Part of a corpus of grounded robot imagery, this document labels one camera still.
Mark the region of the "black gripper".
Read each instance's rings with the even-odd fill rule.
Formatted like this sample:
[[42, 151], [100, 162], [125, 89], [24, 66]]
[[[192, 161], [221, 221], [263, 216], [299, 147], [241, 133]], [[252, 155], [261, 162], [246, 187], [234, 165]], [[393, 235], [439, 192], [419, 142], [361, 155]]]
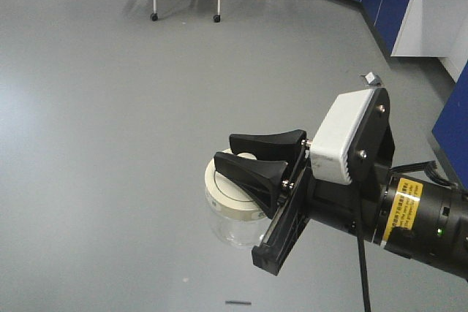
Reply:
[[[231, 134], [230, 149], [235, 155], [216, 152], [215, 169], [243, 189], [272, 219], [287, 161], [298, 158], [305, 139], [302, 129], [265, 135]], [[393, 135], [387, 132], [366, 178], [347, 186], [318, 180], [306, 166], [282, 214], [273, 218], [265, 239], [252, 249], [254, 265], [278, 275], [303, 229], [314, 219], [357, 237], [358, 257], [365, 272], [363, 243], [374, 239], [394, 151]], [[237, 156], [241, 153], [250, 153], [258, 160]]]

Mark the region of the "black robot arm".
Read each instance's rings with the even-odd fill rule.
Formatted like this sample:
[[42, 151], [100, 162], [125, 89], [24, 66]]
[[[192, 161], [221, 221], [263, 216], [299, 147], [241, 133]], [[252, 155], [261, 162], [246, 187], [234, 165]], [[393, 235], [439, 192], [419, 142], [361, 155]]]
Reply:
[[320, 179], [306, 133], [230, 136], [216, 171], [244, 190], [271, 220], [252, 250], [255, 266], [277, 275], [310, 220], [461, 278], [467, 276], [467, 195], [392, 167], [390, 130], [350, 146], [352, 182]]

